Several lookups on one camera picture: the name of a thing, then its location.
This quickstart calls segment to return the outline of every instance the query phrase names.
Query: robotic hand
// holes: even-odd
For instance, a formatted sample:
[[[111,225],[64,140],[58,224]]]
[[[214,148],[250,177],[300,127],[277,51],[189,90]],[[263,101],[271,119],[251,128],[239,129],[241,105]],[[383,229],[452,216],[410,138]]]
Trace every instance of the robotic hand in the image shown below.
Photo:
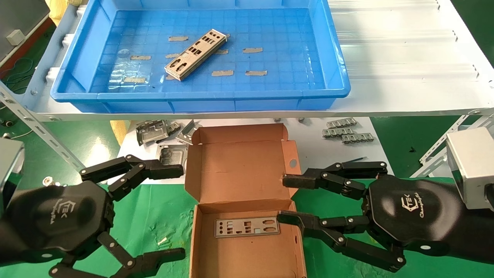
[[[368,188],[351,180],[374,178]],[[319,218],[293,211],[277,216],[345,256],[391,272],[405,265],[403,250],[494,264],[494,212],[467,209],[454,184],[402,180],[387,175],[384,162],[351,162],[286,175],[283,185],[363,199],[360,216]],[[345,236],[365,231],[385,249]]]
[[[102,278],[74,270],[103,245],[121,264],[113,278],[156,275],[160,265],[185,258],[183,248],[144,253],[135,258],[109,234],[115,216],[113,201],[120,201],[145,179],[178,178],[181,165],[164,166],[158,160],[132,155],[80,171],[82,183],[47,186],[16,192],[0,218],[0,266],[43,263],[63,258],[50,269],[54,278]],[[96,183],[124,174],[108,187]]]

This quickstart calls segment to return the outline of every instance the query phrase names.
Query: box lid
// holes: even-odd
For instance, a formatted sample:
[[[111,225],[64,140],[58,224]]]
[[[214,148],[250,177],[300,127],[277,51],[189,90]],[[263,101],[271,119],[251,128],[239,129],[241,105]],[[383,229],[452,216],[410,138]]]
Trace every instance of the box lid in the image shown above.
[[[185,190],[199,203],[290,199],[284,174],[300,174],[283,124],[201,127],[187,155]]]

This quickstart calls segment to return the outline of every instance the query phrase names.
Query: open cardboard box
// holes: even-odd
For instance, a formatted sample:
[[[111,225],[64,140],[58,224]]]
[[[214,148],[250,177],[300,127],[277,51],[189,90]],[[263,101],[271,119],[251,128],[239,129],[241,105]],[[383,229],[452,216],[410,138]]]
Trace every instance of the open cardboard box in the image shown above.
[[[283,124],[202,127],[192,136],[185,189],[197,199],[191,278],[304,278],[297,226],[280,233],[216,238],[217,219],[276,216],[295,211],[296,189],[282,185],[300,174],[295,141]]]

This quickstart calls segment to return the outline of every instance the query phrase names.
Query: white electrical box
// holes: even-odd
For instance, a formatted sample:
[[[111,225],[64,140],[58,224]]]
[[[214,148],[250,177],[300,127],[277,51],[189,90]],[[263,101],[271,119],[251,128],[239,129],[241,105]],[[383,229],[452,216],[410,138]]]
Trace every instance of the white electrical box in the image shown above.
[[[26,36],[19,29],[12,31],[12,33],[7,36],[8,42],[13,46],[18,46],[25,38]]]

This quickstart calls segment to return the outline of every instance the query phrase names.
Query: blue plastic tray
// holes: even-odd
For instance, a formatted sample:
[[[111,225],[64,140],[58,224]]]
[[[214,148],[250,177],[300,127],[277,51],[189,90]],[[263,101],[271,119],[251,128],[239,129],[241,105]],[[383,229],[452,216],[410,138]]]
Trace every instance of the blue plastic tray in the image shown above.
[[[212,55],[182,82],[167,80],[166,55],[211,28],[229,35],[221,48],[228,54]],[[243,53],[249,47],[263,51]],[[214,77],[215,70],[234,75]],[[326,0],[91,0],[51,96],[82,112],[194,113],[323,110],[349,92]]]

